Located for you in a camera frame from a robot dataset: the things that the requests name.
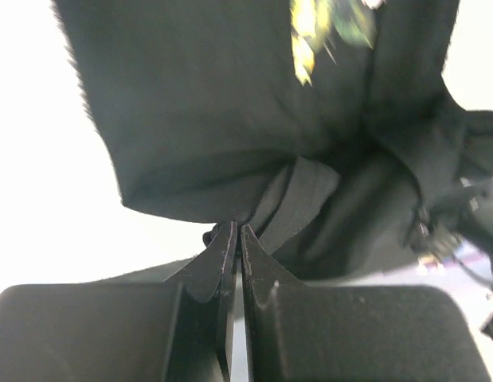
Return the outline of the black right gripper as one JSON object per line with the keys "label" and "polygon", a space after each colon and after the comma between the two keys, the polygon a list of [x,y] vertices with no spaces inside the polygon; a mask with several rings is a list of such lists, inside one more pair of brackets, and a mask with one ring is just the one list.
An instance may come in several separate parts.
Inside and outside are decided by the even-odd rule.
{"label": "black right gripper", "polygon": [[477,283],[493,287],[493,279],[475,273],[457,256],[465,244],[488,257],[493,277],[493,175],[471,180],[462,177],[460,185],[437,202],[413,210],[406,247],[430,257],[439,267],[454,263]]}

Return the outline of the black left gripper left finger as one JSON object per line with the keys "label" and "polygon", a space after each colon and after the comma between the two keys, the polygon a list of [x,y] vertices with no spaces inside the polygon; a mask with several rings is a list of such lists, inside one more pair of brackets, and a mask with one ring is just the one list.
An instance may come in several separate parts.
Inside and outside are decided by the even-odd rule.
{"label": "black left gripper left finger", "polygon": [[238,229],[161,282],[0,294],[0,381],[227,381]]}

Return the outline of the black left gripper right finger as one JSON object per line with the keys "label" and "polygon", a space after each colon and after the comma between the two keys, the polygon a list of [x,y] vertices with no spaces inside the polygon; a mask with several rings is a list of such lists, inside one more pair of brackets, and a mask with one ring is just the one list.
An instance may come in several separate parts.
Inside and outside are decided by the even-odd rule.
{"label": "black left gripper right finger", "polygon": [[460,308],[430,286],[308,286],[241,230],[255,381],[488,381]]}

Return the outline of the black floral print t-shirt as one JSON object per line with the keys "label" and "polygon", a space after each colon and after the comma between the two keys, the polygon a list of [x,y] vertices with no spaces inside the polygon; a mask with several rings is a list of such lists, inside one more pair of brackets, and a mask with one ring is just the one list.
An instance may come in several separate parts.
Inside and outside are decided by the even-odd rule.
{"label": "black floral print t-shirt", "polygon": [[249,226],[301,279],[417,243],[493,175],[493,111],[442,77],[456,1],[58,1],[123,205]]}

